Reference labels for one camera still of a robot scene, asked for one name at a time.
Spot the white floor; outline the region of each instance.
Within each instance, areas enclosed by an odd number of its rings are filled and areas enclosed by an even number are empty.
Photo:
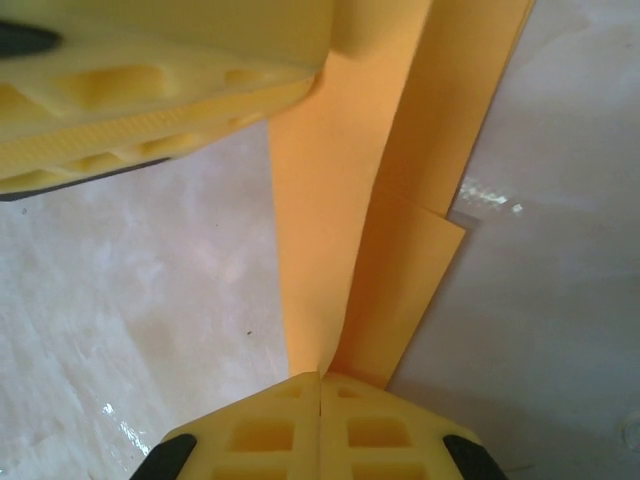
[[[391,389],[513,480],[640,478],[640,4],[538,0]],[[286,376],[266,130],[0,205],[0,476],[127,479]]]

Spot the white marble surface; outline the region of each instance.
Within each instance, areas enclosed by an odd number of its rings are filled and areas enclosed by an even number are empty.
[[[391,386],[513,480],[640,475],[617,428],[640,410],[639,25],[638,0],[538,0],[452,213],[467,243]],[[259,125],[0,205],[0,475],[126,479],[285,377],[268,168]]]

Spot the glossy floor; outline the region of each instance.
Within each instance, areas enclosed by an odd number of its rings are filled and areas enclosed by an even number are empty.
[[[638,478],[640,4],[538,0],[451,218],[469,229],[392,391],[513,480]],[[126,479],[286,376],[266,132],[0,205],[11,479]]]

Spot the yellow plastic block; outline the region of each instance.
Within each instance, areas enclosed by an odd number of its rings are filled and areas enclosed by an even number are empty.
[[[339,371],[389,380],[462,237],[437,217],[532,3],[337,4],[322,81],[270,120],[293,375],[337,352]]]
[[[293,377],[163,441],[184,434],[196,444],[178,480],[461,480],[444,439],[479,443],[445,418],[333,373]]]
[[[197,444],[178,480],[310,480],[319,458],[320,377],[307,373],[169,433]]]
[[[112,156],[94,174],[182,155],[289,106],[332,17],[333,0],[1,2],[3,22],[61,40],[0,55],[0,193],[66,183],[88,157]]]
[[[321,395],[323,480],[462,480],[443,439],[479,443],[446,418],[342,375],[327,374]]]

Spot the yellow plastic object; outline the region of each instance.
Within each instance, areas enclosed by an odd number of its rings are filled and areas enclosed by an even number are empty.
[[[469,430],[389,393],[317,373],[188,423],[163,441],[184,434],[197,443],[177,480],[460,480],[443,439],[478,443]]]
[[[532,3],[337,4],[318,88],[270,120],[292,375],[388,382],[462,238],[442,216]]]
[[[302,98],[333,0],[6,0],[61,36],[0,55],[0,193],[181,155]]]

